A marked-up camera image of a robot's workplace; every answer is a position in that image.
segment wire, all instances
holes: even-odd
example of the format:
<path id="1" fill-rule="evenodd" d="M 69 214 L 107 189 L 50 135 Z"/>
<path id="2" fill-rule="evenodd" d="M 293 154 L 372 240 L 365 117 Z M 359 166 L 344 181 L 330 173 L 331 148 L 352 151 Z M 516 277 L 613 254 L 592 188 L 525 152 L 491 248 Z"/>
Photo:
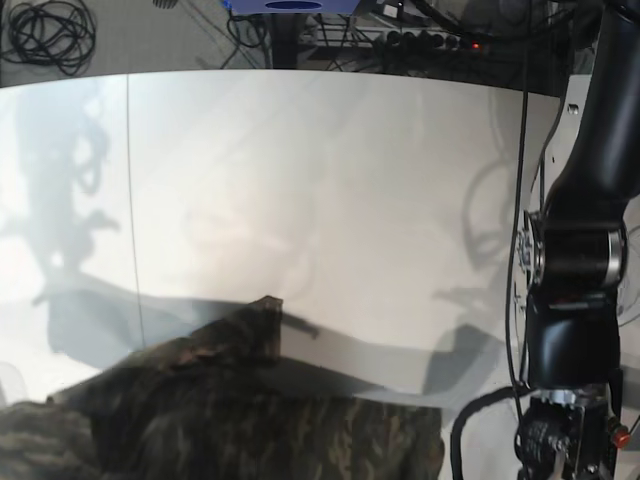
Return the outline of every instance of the wire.
<path id="1" fill-rule="evenodd" d="M 361 58 L 352 58 L 351 60 L 347 60 L 346 62 L 340 64 L 336 63 L 335 68 L 332 68 L 330 71 L 335 72 L 336 70 L 340 70 L 341 72 L 344 72 L 344 67 L 346 67 L 347 65 L 351 65 L 352 63 L 360 62 L 361 60 Z"/>
<path id="2" fill-rule="evenodd" d="M 516 398 L 518 401 L 530 392 L 528 390 L 514 390 L 512 387 L 502 387 L 495 392 L 487 393 L 475 400 L 472 400 L 464 407 L 451 427 L 451 474 L 453 480 L 464 480 L 462 471 L 462 431 L 467 421 L 480 410 L 494 405 L 509 398 Z"/>
<path id="3" fill-rule="evenodd" d="M 451 20 L 446 15 L 440 13 L 434 7 L 429 5 L 424 0 L 409 0 L 411 3 L 422 13 L 423 15 L 431 18 L 434 22 L 436 22 L 440 27 L 446 30 L 449 33 L 453 33 L 454 35 L 458 35 L 459 37 L 469 39 L 471 41 L 475 41 L 478 43 L 524 43 L 531 42 L 534 40 L 540 40 L 545 38 L 547 35 L 551 34 L 553 31 L 561 28 L 564 25 L 567 25 L 571 19 L 573 18 L 573 11 L 569 11 L 565 13 L 560 19 L 556 20 L 550 25 L 540 27 L 535 31 L 531 31 L 528 29 L 525 35 L 513 35 L 513 36 L 497 36 L 490 35 L 488 33 L 479 33 L 479 32 L 471 32 L 467 30 L 464 26 L 455 20 Z"/>
<path id="4" fill-rule="evenodd" d="M 271 55 L 269 53 L 269 48 L 267 47 L 266 39 L 267 39 L 267 25 L 264 20 L 263 15 L 253 14 L 253 15 L 234 15 L 231 10 L 227 10 L 229 18 L 227 19 L 227 32 L 233 40 L 235 41 L 238 48 L 240 46 L 253 49 L 260 48 L 262 50 L 262 54 L 264 56 L 264 64 L 265 68 L 271 68 Z M 245 29 L 245 37 L 248 41 L 243 40 L 242 34 L 240 32 L 240 24 L 248 23 L 247 28 Z M 256 35 L 256 40 L 251 41 L 250 32 L 253 31 Z"/>
<path id="5" fill-rule="evenodd" d="M 240 34 L 240 30 L 238 26 L 236 24 L 234 25 L 236 30 L 238 31 L 238 34 Z M 225 59 L 225 61 L 222 62 L 222 65 L 220 65 L 220 70 L 224 70 L 225 68 L 227 68 L 229 63 L 231 63 L 231 60 L 233 60 L 233 58 L 238 54 L 239 51 L 240 51 L 240 44 L 236 43 L 235 47 L 233 48 L 233 51 L 229 54 L 229 56 Z"/>
<path id="6" fill-rule="evenodd" d="M 533 13 L 533 0 L 527 1 L 527 36 L 531 37 Z M 524 170 L 524 152 L 527 136 L 527 113 L 529 109 L 529 42 L 525 41 L 522 54 L 522 116 L 520 118 L 520 140 L 518 142 L 518 168 L 516 173 L 516 198 L 513 211 L 513 228 L 511 231 L 511 245 L 509 247 L 509 263 L 507 268 L 507 288 L 505 295 L 505 317 L 504 317 L 504 333 L 507 348 L 507 363 L 509 366 L 509 379 L 511 380 L 511 388 L 516 405 L 516 413 L 518 415 L 518 431 L 522 424 L 522 405 L 518 396 L 519 382 L 516 379 L 515 368 L 513 365 L 513 350 L 511 348 L 511 289 L 513 286 L 513 263 L 515 260 L 516 239 L 518 236 L 518 220 L 520 218 L 520 197 L 522 195 L 522 174 Z M 529 469 L 523 465 L 524 476 L 529 479 Z"/>
<path id="7" fill-rule="evenodd" d="M 7 19 L 9 63 L 56 67 L 73 77 L 89 64 L 96 48 L 96 23 L 83 0 L 20 3 Z"/>
<path id="8" fill-rule="evenodd" d="M 226 40 L 228 40 L 229 42 L 231 42 L 232 44 L 234 44 L 235 46 L 235 41 L 233 40 L 233 37 L 229 36 L 229 34 L 227 32 L 225 32 L 222 28 L 220 28 L 218 25 L 216 25 L 214 22 L 211 21 L 211 19 L 209 19 L 209 17 L 207 17 L 204 12 L 202 10 L 200 10 L 198 8 L 197 5 L 195 5 L 192 1 L 188 1 L 188 2 L 180 2 L 181 5 L 183 6 L 183 9 L 185 11 L 185 13 L 191 18 L 191 20 L 193 20 L 193 22 L 207 35 L 209 36 L 209 38 L 217 45 L 217 39 L 215 36 L 211 35 L 210 32 L 207 31 L 206 27 L 204 25 L 202 25 L 198 19 L 194 16 L 193 12 L 191 12 L 185 4 L 188 4 L 191 9 L 198 15 L 198 17 L 200 17 L 201 20 L 203 20 L 205 23 L 207 23 L 211 28 L 213 28 L 218 34 L 220 34 L 222 37 L 224 37 Z M 253 68 L 258 68 L 258 65 L 256 65 L 256 60 L 249 55 L 247 52 L 244 51 L 244 49 L 240 49 L 239 53 L 245 58 L 245 60 L 253 67 Z"/>
<path id="9" fill-rule="evenodd" d="M 635 322 L 636 320 L 638 320 L 640 318 L 640 314 L 635 315 L 634 317 L 630 318 L 629 320 L 627 320 L 626 322 L 621 323 L 620 325 L 618 325 L 618 328 L 622 328 L 622 327 L 626 327 L 627 325 L 629 325 L 630 323 Z"/>
<path id="10" fill-rule="evenodd" d="M 344 27 L 344 32 L 342 34 L 342 40 L 340 41 L 340 46 L 338 47 L 338 51 L 336 52 L 336 56 L 331 61 L 331 63 L 329 63 L 329 66 L 325 70 L 330 70 L 331 67 L 333 66 L 333 64 L 338 65 L 338 58 L 340 57 L 340 54 L 342 53 L 342 50 L 344 49 L 344 44 L 347 41 L 347 34 L 349 33 L 349 28 L 351 27 L 351 19 L 349 17 L 347 17 L 346 22 L 347 22 L 347 24 Z M 338 70 L 340 70 L 341 72 L 343 71 L 342 68 L 340 68 L 340 65 L 338 65 Z"/>
<path id="11" fill-rule="evenodd" d="M 322 18 L 322 14 L 318 15 L 318 21 L 320 23 L 320 28 L 322 29 L 322 36 L 324 37 L 324 43 L 329 48 L 329 39 L 327 38 L 327 29 L 324 25 L 324 19 Z"/>
<path id="12" fill-rule="evenodd" d="M 398 28 L 398 23 L 399 22 L 397 22 L 397 20 L 395 20 L 396 23 L 394 24 L 393 22 L 387 20 L 385 17 L 383 17 L 379 13 L 371 12 L 371 13 L 369 13 L 369 15 L 371 16 L 371 18 L 373 18 L 380 25 L 383 25 L 383 26 L 385 26 L 387 28 Z"/>

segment camouflage jacket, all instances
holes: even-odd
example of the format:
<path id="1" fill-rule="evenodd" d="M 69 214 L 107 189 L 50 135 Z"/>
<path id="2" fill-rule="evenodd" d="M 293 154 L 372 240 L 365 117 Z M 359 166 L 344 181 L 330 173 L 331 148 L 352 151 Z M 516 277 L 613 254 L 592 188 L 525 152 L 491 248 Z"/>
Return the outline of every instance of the camouflage jacket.
<path id="1" fill-rule="evenodd" d="M 291 398 L 258 379 L 279 357 L 281 308 L 265 297 L 0 411 L 0 480 L 435 480 L 438 409 Z"/>

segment white table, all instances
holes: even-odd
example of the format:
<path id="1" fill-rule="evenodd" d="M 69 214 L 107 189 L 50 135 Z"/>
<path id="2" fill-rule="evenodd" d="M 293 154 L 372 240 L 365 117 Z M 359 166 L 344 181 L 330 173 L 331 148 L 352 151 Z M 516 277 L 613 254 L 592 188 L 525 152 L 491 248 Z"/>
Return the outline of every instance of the white table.
<path id="1" fill-rule="evenodd" d="M 529 179 L 557 107 L 531 98 Z M 519 118 L 517 92 L 324 72 L 0 91 L 0 367 L 23 385 L 5 396 L 265 294 L 288 313 L 283 388 L 455 410 L 505 384 Z M 486 415 L 465 462 L 515 478 L 511 410 Z"/>

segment gray floor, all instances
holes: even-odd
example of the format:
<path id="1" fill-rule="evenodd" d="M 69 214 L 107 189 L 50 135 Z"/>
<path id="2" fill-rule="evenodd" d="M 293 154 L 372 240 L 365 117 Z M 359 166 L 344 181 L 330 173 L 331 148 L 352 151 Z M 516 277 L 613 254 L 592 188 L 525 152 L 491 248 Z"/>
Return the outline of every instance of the gray floor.
<path id="1" fill-rule="evenodd" d="M 5 17 L 13 5 L 23 1 L 8 0 Z M 155 8 L 152 0 L 85 2 L 97 19 L 98 39 L 83 76 L 217 69 L 234 48 L 226 32 L 227 14 L 219 0 L 181 0 L 172 10 Z M 467 25 L 513 32 L 519 28 L 514 22 L 522 16 L 523 0 L 439 0 L 434 4 Z M 259 51 L 244 53 L 236 55 L 227 68 L 264 65 Z M 0 63 L 1 86 L 60 78 L 64 76 L 53 68 Z"/>

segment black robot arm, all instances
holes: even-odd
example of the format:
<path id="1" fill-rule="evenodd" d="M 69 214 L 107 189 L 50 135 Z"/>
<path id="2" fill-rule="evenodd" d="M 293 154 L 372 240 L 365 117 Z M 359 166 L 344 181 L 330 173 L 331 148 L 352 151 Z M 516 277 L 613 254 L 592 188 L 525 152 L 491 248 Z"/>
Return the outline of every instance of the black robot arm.
<path id="1" fill-rule="evenodd" d="M 627 259 L 623 215 L 640 194 L 640 0 L 604 6 L 578 137 L 541 212 L 533 250 L 526 368 L 534 393 L 516 437 L 531 480 L 612 477 L 629 432 L 617 288 Z"/>

